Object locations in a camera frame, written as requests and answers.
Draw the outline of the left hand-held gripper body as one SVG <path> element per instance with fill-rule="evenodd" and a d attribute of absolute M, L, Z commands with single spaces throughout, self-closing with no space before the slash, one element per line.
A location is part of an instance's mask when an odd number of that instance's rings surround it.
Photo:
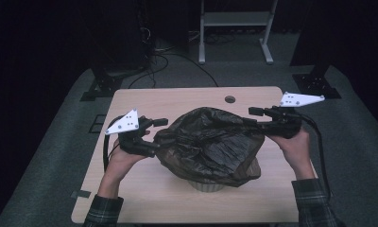
<path fill-rule="evenodd" d="M 129 154 L 146 155 L 146 143 L 142 137 L 146 134 L 147 118 L 138 116 L 136 109 L 116 117 L 105 130 L 105 135 L 116 134 L 119 147 Z"/>

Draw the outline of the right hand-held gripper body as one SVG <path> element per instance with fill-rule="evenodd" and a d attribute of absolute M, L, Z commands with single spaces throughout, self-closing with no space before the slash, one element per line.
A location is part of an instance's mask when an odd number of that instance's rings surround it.
<path fill-rule="evenodd" d="M 301 129 L 303 115 L 296 108 L 315 104 L 325 100 L 325 96 L 311 96 L 285 92 L 279 106 L 265 108 L 265 115 L 271 118 L 265 123 L 265 134 L 292 138 Z"/>

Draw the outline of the black plastic garbage bag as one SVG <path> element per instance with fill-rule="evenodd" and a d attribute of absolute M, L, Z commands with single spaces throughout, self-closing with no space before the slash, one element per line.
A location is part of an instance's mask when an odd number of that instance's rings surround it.
<path fill-rule="evenodd" d="M 158 131 L 156 156 L 176 176 L 195 183 L 239 187 L 261 177 L 256 155 L 265 136 L 252 119 L 197 108 Z"/>

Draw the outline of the green ribbed trash bin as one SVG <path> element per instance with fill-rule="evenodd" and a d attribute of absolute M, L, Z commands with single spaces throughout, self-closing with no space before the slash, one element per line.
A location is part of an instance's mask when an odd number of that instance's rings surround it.
<path fill-rule="evenodd" d="M 224 188 L 224 185 L 216 184 L 216 183 L 197 183 L 193 181 L 189 181 L 188 183 L 192 187 L 194 187 L 197 191 L 205 192 L 205 193 L 217 192 Z"/>

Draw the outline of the person's left hand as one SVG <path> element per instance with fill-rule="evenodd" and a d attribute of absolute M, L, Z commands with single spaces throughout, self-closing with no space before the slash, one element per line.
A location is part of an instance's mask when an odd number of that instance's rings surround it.
<path fill-rule="evenodd" d="M 130 169 L 139 161 L 144 160 L 145 156 L 129 154 L 120 148 L 119 141 L 113 143 L 112 153 L 105 175 L 121 181 Z"/>

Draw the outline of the person's right hand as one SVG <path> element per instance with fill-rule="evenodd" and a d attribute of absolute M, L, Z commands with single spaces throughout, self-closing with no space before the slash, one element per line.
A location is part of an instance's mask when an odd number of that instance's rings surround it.
<path fill-rule="evenodd" d="M 309 156 L 309 133 L 307 131 L 300 130 L 295 136 L 289 139 L 272 135 L 270 135 L 269 138 L 279 146 L 285 160 L 295 172 L 303 173 L 306 168 L 311 166 Z"/>

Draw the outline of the black metal stand base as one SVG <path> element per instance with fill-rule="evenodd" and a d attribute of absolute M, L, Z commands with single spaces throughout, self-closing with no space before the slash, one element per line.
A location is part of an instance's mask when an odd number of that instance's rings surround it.
<path fill-rule="evenodd" d="M 96 65 L 91 68 L 94 81 L 89 90 L 84 92 L 81 101 L 95 101 L 98 97 L 113 97 L 120 89 L 122 79 L 119 76 L 111 76 L 102 66 Z"/>
<path fill-rule="evenodd" d="M 298 89 L 304 95 L 324 96 L 326 99 L 340 99 L 341 95 L 336 88 L 332 87 L 325 74 L 330 64 L 327 62 L 317 63 L 310 73 L 294 74 L 293 80 L 296 82 Z"/>

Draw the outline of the grey tape strip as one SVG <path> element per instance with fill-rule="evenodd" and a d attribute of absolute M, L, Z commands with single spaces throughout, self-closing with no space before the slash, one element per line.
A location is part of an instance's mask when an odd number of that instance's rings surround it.
<path fill-rule="evenodd" d="M 76 191 L 72 192 L 71 197 L 73 199 L 77 199 L 77 198 L 89 198 L 90 195 L 91 195 L 90 191 L 76 190 Z"/>

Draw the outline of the white metal stand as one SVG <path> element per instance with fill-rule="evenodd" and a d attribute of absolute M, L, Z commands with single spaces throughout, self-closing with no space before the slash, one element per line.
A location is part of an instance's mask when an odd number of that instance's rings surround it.
<path fill-rule="evenodd" d="M 264 37 L 259 40 L 267 64 L 274 62 L 267 46 L 269 34 L 275 17 L 278 0 L 272 0 L 269 11 L 250 12 L 208 12 L 204 0 L 200 0 L 198 62 L 204 64 L 205 58 L 205 28 L 217 26 L 263 26 Z"/>

